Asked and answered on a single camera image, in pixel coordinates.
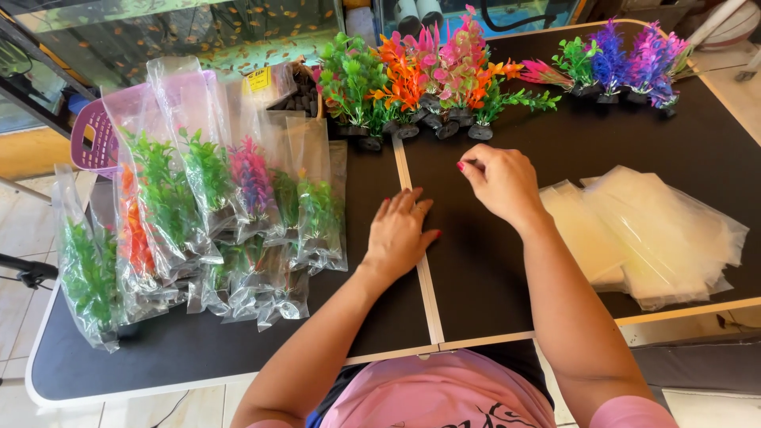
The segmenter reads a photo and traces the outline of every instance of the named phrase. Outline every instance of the black shorts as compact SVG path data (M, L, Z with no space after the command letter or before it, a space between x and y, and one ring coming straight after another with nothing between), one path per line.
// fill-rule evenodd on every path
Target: black shorts
M539 364L539 357L537 356L537 350L533 345L533 340L514 340L512 342L494 343L491 345L482 345L480 347L470 347L465 349L483 355L500 366L507 367L513 372L523 376L530 384L537 387L537 389L547 397L549 405L555 409L555 402L552 401L552 397L550 397L549 391L547 391L544 372L542 371L542 366ZM321 418L325 417L325 413L327 413L327 411L333 406L333 403L336 402L343 390L346 389L346 386L348 386L352 379L368 364L369 363L354 364L352 366L344 366L341 368L341 371L336 378L336 382L333 383L328 395L315 410Z

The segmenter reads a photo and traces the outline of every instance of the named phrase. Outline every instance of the hand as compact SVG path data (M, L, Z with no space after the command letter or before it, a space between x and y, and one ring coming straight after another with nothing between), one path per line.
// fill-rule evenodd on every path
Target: hand
M478 200L521 236L551 219L539 198L537 172L518 150L478 144L465 152L457 167Z
M423 193L421 187L405 189L380 205L370 226L368 252L359 270L367 270L383 281L380 295L402 275L409 272L425 255L425 249L441 231L421 233L423 219L433 205L432 200L415 201Z

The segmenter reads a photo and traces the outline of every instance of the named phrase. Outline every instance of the woman's right hand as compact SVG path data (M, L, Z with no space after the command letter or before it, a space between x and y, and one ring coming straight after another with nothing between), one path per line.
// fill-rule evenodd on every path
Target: woman's right hand
M457 167L484 206L525 234L552 221L539 198L537 172L518 150L478 144L465 152Z

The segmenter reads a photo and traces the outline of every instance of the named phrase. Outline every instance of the label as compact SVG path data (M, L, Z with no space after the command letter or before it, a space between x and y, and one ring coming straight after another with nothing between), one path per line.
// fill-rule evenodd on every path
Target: label
M271 84L272 73L269 71L269 67L254 70L251 74L248 75L248 85L251 87L251 91L264 89Z

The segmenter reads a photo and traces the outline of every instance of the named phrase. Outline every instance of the woman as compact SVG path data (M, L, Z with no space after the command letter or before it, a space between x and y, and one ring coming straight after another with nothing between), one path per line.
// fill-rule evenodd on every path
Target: woman
M618 327L542 207L528 158L518 150L479 144L457 167L486 208L523 239L537 339L577 424L677 428L654 402ZM494 361L498 354L490 359L477 349L458 350L426 361L409 356L371 363L361 371L342 370L378 296L441 234L421 233L433 205L431 200L416 203L421 193L404 190L383 201L364 260L267 362L241 400L232 428L302 428L329 392L332 403L323 428L555 426L543 378L526 369L536 366L535 355L500 365Z

